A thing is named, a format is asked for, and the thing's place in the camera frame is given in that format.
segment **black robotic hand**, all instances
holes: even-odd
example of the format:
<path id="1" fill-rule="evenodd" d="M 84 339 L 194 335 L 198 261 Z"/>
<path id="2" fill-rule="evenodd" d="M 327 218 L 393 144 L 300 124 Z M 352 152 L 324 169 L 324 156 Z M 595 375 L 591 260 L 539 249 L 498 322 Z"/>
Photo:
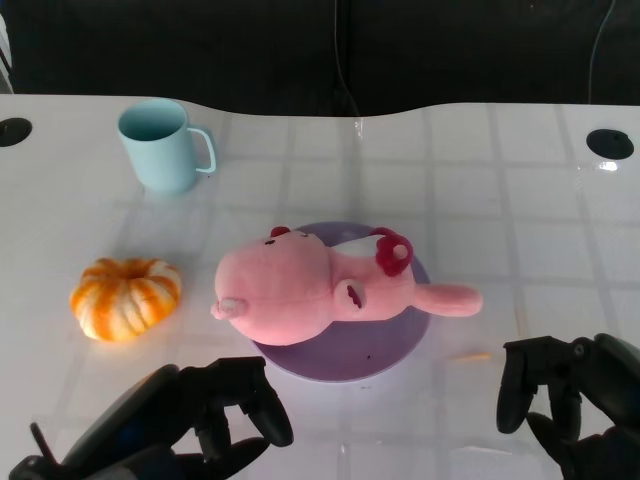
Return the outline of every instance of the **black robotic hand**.
<path id="1" fill-rule="evenodd" d="M 534 338 L 505 349 L 500 432 L 515 432 L 526 418 L 565 480 L 640 479 L 640 350 L 606 334 L 572 343 Z M 528 413 L 539 385 L 549 389 L 552 419 Z M 578 440 L 581 394 L 615 426 Z"/>
<path id="2" fill-rule="evenodd" d="M 37 425 L 42 455 L 16 466 L 10 480 L 224 480 L 270 444 L 293 442 L 284 407 L 264 374 L 262 357 L 224 358 L 208 367 L 165 365 L 122 395 L 58 464 Z M 231 444 L 227 406 L 238 405 L 262 438 Z M 201 454 L 171 447 L 193 428 Z"/>

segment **round plate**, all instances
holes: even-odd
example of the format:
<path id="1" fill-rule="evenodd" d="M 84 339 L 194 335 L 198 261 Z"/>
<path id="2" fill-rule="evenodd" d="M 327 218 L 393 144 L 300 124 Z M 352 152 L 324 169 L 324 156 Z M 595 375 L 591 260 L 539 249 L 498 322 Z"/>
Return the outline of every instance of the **round plate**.
<path id="1" fill-rule="evenodd" d="M 372 227 L 323 222 L 296 230 L 317 235 L 327 246 L 369 235 Z M 429 283 L 420 262 L 411 262 L 418 283 Z M 376 375 L 404 359 L 420 343 L 429 314 L 413 307 L 380 322 L 334 322 L 317 337 L 286 347 L 255 343 L 262 355 L 287 372 L 321 382 L 348 382 Z"/>

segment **pink stuffed animal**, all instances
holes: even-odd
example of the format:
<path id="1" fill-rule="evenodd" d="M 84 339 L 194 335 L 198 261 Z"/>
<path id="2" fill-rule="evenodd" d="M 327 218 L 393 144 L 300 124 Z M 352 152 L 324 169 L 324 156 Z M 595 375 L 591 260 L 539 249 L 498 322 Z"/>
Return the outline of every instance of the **pink stuffed animal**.
<path id="1" fill-rule="evenodd" d="M 406 238 L 386 228 L 370 235 L 330 248 L 315 235 L 276 227 L 222 258 L 211 313 L 256 342 L 291 345 L 333 321 L 387 320 L 408 306 L 451 317 L 482 307 L 471 288 L 416 284 Z"/>

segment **white table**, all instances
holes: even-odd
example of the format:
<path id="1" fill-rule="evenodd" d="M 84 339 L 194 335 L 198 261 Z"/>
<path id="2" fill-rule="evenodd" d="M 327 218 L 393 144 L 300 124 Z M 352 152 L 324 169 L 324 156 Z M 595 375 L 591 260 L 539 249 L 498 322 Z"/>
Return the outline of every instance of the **white table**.
<path id="1" fill-rule="evenodd" d="M 237 478 L 559 478 L 526 427 L 503 436 L 495 407 L 502 344 L 598 332 L 640 344 L 640 160 L 591 153 L 618 128 L 640 147 L 640 109 L 446 105 L 352 119 L 268 118 L 185 105 L 213 131 L 219 170 L 179 200 L 146 196 L 116 134 L 136 99 L 2 96 L 34 129 L 0 149 L 0 464 L 58 458 L 126 388 L 165 363 L 253 355 L 213 321 L 216 262 L 271 227 L 358 220 L 408 236 L 438 281 L 479 288 L 484 311 L 432 321 L 408 359 L 369 380 L 327 385 L 268 366 L 296 440 Z M 100 256 L 159 256 L 184 273 L 179 311 L 126 345 L 80 332 L 68 295 Z M 457 357 L 490 352 L 486 361 Z M 548 412 L 543 395 L 534 407 Z M 230 412 L 234 437 L 252 433 Z M 585 403 L 584 433 L 608 422 Z M 193 451 L 193 436 L 176 449 Z"/>

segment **orange mini pumpkin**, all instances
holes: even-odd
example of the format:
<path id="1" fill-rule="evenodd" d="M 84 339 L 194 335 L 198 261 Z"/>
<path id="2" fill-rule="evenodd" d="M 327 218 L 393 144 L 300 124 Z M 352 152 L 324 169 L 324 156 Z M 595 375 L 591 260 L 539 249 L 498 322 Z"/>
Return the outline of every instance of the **orange mini pumpkin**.
<path id="1" fill-rule="evenodd" d="M 85 335 L 96 340 L 132 340 L 178 305 L 178 269 L 158 259 L 101 258 L 82 274 L 70 297 Z"/>

